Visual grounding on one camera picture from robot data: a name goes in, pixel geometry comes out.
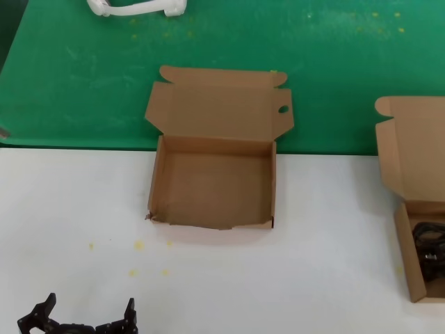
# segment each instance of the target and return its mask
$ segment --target box lid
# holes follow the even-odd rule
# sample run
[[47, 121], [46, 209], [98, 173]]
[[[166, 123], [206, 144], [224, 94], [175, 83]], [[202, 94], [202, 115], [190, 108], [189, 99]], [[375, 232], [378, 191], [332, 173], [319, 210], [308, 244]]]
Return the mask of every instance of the box lid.
[[145, 117], [171, 136], [273, 141], [293, 127], [281, 72], [162, 66]]
[[445, 97], [381, 97], [376, 125], [384, 184], [406, 200], [445, 202]]

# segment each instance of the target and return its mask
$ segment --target white table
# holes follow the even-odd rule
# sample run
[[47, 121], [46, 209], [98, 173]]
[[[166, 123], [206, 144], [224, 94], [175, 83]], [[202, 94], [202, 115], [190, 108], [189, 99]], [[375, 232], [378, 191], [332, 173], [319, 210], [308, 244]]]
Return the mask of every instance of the white table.
[[445, 305], [408, 301], [377, 158], [279, 155], [271, 231], [145, 221], [153, 163], [0, 150], [2, 333], [50, 292], [54, 320], [92, 326], [134, 297], [141, 334], [445, 331]]

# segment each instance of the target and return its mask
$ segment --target hole in box lid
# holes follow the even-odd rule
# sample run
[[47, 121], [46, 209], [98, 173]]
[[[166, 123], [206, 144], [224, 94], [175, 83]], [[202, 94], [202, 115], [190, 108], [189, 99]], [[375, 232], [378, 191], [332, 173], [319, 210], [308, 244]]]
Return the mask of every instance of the hole in box lid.
[[289, 107], [288, 106], [281, 106], [279, 109], [278, 109], [278, 112], [279, 113], [287, 113], [289, 111]]

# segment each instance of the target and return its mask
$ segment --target green surface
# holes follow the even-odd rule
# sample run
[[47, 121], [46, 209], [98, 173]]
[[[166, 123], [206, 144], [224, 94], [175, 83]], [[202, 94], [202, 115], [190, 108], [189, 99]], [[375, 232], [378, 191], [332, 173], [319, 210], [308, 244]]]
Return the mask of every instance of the green surface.
[[375, 154], [379, 96], [445, 93], [444, 13], [443, 0], [189, 0], [181, 17], [105, 18], [30, 0], [0, 76], [4, 143], [154, 149], [144, 112], [168, 64], [287, 72], [296, 126], [280, 152]]

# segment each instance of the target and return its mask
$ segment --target open cardboard box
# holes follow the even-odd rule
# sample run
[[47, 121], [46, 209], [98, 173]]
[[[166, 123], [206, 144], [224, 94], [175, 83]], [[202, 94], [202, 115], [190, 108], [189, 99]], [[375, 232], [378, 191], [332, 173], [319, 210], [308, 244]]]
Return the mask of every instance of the open cardboard box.
[[159, 137], [149, 218], [272, 228], [275, 139], [293, 127], [285, 73], [162, 66], [145, 117]]
[[383, 183], [405, 202], [395, 214], [411, 301], [445, 302], [445, 279], [423, 280], [412, 231], [445, 223], [445, 97], [381, 97], [375, 108], [391, 120], [376, 125]]

